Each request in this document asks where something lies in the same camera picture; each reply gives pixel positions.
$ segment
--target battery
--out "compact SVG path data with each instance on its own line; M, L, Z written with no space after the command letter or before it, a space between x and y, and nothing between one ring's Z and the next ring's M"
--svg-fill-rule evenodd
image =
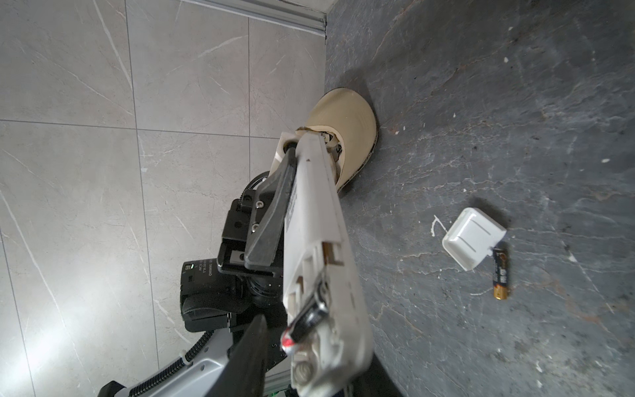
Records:
M494 297L498 300L507 299L507 251L494 248Z

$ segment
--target gray tile floor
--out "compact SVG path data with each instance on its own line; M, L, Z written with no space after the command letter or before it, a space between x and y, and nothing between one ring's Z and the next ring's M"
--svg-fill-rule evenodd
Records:
M185 260L324 92L324 39L177 0L0 0L0 396L132 384Z

